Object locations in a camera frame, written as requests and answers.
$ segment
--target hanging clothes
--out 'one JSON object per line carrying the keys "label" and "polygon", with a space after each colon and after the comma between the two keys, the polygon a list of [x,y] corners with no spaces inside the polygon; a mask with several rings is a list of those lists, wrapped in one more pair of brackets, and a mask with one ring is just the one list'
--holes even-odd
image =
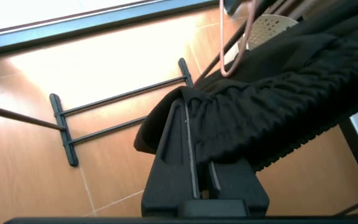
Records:
{"label": "hanging clothes", "polygon": [[171,91],[137,133],[155,153],[173,101],[189,107],[198,164],[245,156],[258,171],[358,111],[358,1],[342,0],[220,71]]}

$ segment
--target pink hanger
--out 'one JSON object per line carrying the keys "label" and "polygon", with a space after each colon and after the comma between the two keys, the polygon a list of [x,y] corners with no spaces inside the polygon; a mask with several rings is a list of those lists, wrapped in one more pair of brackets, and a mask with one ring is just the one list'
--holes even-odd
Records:
{"label": "pink hanger", "polygon": [[225,71],[224,69],[224,52],[223,52],[223,0],[220,0],[219,7],[221,10],[221,53],[219,54],[220,57],[220,64],[221,64],[221,73],[223,77],[230,77],[233,73],[233,71],[238,67],[240,64],[242,55],[244,54],[244,51],[246,50],[246,45],[248,42],[249,33],[252,27],[252,23],[254,23],[254,17],[255,17],[255,10],[256,10],[256,0],[250,0],[247,3],[248,6],[248,21],[247,26],[244,31],[244,38],[242,40],[239,54],[237,55],[236,59],[234,60],[234,63],[232,67],[229,69],[229,71]]}

